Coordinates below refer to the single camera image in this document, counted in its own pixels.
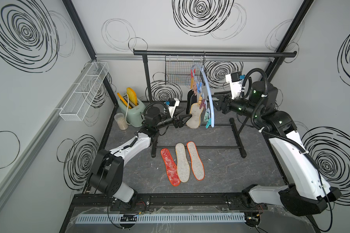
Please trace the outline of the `white insole yellow trim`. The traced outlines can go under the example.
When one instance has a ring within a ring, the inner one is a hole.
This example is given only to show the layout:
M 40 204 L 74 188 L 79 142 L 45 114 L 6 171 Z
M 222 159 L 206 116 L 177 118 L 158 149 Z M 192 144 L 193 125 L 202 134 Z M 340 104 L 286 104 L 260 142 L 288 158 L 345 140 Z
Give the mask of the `white insole yellow trim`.
M 201 124 L 201 114 L 204 110 L 204 107 L 201 107 L 195 103 L 191 106 L 190 114 L 191 118 L 186 122 L 186 125 L 191 129 L 197 129 Z

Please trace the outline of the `white insole orange trim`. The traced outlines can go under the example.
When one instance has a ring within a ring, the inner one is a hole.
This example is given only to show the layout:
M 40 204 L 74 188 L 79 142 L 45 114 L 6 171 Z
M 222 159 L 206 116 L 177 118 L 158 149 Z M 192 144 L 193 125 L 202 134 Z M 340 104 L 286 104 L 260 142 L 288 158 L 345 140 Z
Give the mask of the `white insole orange trim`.
M 176 144 L 177 173 L 181 182 L 186 183 L 190 177 L 190 166 L 187 160 L 185 147 L 182 143 Z
M 195 143 L 192 141 L 188 142 L 187 149 L 191 159 L 193 175 L 198 181 L 202 181 L 205 177 L 205 170 Z

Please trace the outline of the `red insole orange trim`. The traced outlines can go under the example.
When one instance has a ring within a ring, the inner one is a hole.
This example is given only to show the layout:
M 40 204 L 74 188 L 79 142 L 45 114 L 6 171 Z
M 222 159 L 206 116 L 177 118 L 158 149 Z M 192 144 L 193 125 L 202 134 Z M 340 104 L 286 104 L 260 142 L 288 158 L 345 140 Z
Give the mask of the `red insole orange trim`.
M 172 186 L 179 186 L 181 181 L 178 176 L 177 165 L 174 162 L 170 151 L 168 149 L 162 149 L 160 154 L 166 167 L 166 174 L 169 182 Z

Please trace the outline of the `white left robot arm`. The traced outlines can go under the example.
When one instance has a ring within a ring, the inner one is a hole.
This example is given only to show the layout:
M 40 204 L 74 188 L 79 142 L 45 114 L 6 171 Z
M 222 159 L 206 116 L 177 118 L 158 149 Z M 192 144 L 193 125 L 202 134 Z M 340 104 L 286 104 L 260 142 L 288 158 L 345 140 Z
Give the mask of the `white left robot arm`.
M 169 107 L 159 102 L 164 109 L 161 112 L 155 104 L 156 102 L 144 109 L 143 125 L 133 138 L 114 149 L 102 149 L 97 152 L 87 177 L 87 184 L 108 197 L 130 205 L 135 204 L 137 192 L 122 180 L 124 166 L 139 152 L 153 145 L 161 128 L 170 125 L 181 128 L 192 117 L 191 114 L 171 115 Z

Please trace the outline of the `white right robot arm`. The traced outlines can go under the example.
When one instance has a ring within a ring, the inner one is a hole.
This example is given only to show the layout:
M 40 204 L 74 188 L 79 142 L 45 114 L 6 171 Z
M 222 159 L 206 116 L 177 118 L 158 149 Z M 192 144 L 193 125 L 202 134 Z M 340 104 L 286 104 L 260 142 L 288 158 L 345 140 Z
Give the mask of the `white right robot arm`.
M 287 182 L 284 186 L 253 184 L 243 192 L 248 203 L 282 206 L 296 216 L 322 213 L 341 197 L 320 174 L 320 166 L 305 149 L 297 126 L 284 111 L 275 108 L 278 89 L 263 81 L 250 85 L 249 97 L 243 87 L 212 95 L 214 107 L 222 113 L 245 116 L 251 125 L 267 138 Z

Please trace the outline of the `purple clothespin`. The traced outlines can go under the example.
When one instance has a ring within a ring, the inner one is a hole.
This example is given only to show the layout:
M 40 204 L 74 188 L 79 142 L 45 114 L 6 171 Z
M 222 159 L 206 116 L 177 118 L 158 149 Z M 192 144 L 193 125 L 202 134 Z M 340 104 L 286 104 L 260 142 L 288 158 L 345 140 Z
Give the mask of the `purple clothespin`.
M 205 108 L 207 108 L 207 101 L 206 101 L 206 99 L 203 99 L 203 100 L 202 100 L 202 102 L 201 102 L 199 108 L 200 108 L 200 109 L 205 109 Z

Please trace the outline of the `teal clothespin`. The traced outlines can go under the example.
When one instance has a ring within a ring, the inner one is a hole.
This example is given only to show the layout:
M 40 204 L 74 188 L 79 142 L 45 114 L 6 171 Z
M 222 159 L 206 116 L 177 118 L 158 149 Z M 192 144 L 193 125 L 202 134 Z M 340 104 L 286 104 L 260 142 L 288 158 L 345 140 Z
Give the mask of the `teal clothespin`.
M 206 123 L 206 129 L 208 129 L 211 125 L 212 125 L 212 119 L 210 118 L 209 120 L 208 120 L 208 122 Z

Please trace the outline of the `black felt insole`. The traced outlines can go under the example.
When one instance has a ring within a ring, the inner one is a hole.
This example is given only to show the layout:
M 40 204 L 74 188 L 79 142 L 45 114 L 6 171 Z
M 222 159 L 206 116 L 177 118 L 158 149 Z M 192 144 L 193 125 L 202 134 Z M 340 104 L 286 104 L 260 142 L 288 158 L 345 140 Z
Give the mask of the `black felt insole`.
M 197 94 L 194 94 L 194 91 L 190 89 L 187 94 L 186 114 L 190 113 L 191 106 L 195 103 L 197 103 Z

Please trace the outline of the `blue clothespin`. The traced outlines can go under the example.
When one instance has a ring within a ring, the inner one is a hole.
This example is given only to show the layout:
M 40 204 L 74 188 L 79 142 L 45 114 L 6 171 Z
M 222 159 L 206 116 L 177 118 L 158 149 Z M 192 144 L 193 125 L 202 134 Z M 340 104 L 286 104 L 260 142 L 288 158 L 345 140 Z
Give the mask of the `blue clothespin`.
M 197 88 L 197 92 L 201 93 L 202 92 L 202 82 L 196 82 L 196 88 Z

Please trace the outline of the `mint green toaster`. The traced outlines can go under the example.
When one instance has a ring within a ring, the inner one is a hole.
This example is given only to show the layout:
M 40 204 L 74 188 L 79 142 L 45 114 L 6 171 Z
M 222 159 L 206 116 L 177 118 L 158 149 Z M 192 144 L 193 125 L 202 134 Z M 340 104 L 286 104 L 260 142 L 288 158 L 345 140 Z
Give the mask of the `mint green toaster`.
M 143 113 L 146 108 L 145 104 L 138 100 L 138 105 L 128 108 L 121 100 L 118 100 L 119 108 L 123 114 L 123 122 L 129 123 L 133 127 L 140 128 L 143 125 Z

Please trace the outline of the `clear plastic cup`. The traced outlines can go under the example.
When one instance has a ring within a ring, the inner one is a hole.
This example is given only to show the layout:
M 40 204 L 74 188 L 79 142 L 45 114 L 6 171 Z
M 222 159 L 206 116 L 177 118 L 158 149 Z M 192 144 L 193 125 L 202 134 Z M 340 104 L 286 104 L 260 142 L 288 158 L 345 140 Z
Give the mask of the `clear plastic cup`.
M 128 124 L 125 119 L 125 115 L 123 113 L 117 113 L 114 116 L 114 120 L 117 122 L 117 125 L 120 130 L 126 130 L 128 128 Z

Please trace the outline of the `black corner frame post right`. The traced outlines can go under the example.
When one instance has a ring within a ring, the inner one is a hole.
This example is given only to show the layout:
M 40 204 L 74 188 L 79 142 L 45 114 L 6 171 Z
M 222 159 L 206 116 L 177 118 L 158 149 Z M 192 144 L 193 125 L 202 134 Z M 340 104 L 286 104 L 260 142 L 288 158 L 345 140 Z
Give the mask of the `black corner frame post right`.
M 289 42 L 294 37 L 295 32 L 299 28 L 300 24 L 303 22 L 305 16 L 307 15 L 313 3 L 314 3 L 314 0 L 303 1 L 301 7 L 299 8 L 294 19 L 292 20 L 292 23 L 290 24 L 288 30 L 286 31 L 283 39 L 281 40 L 275 52 L 281 53 L 285 51 L 285 49 L 289 45 Z M 269 81 L 273 80 L 275 74 L 277 73 L 280 66 L 283 64 L 283 62 L 284 62 L 284 57 L 279 57 L 279 58 L 275 58 L 273 62 L 269 63 L 267 69 L 265 70 Z

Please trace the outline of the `aluminium wall rail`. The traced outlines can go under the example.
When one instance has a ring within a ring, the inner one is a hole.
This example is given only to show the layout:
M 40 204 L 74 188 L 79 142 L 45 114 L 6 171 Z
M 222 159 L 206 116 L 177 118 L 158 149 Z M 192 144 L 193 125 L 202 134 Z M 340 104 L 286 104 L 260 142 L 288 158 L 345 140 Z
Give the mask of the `aluminium wall rail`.
M 142 60 L 142 55 L 134 54 L 97 54 L 96 60 L 101 61 L 134 61 Z M 231 57 L 231 56 L 180 56 L 180 55 L 148 55 L 148 61 L 226 61 L 226 62 L 271 62 L 274 61 L 273 57 Z

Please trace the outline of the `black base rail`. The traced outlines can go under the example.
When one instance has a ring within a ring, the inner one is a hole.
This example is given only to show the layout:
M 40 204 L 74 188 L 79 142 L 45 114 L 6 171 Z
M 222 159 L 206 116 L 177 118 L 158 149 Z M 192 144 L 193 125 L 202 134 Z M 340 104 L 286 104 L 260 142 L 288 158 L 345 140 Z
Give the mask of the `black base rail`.
M 132 204 L 127 204 L 116 198 L 103 195 L 77 194 L 70 204 L 69 211 L 76 208 L 98 208 L 123 213 L 139 211 L 154 211 L 161 207 L 178 206 L 218 206 L 228 210 L 239 211 L 265 211 L 267 204 L 246 204 L 247 198 L 243 193 L 153 193 L 137 194 Z

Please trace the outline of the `black corner frame post left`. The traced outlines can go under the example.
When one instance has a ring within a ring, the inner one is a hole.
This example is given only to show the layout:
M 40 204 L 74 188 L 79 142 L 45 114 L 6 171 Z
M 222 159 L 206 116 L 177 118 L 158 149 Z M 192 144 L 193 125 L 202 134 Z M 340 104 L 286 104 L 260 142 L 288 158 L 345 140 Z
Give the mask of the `black corner frame post left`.
M 82 21 L 77 13 L 77 10 L 72 2 L 72 0 L 62 0 L 82 42 L 83 42 L 83 45 L 90 57 L 90 59 L 94 60 L 96 59 L 96 52 L 93 48 L 93 45 L 87 35 L 87 32 L 82 24 Z M 117 102 L 117 99 L 115 97 L 115 94 L 113 92 L 113 89 L 110 85 L 110 83 L 108 82 L 108 80 L 106 78 L 104 78 L 104 81 L 103 81 L 103 84 L 104 84 L 104 87 L 106 88 L 108 94 L 109 94 L 109 97 L 110 99 L 112 100 L 113 104 L 115 106 L 118 106 L 118 102 Z

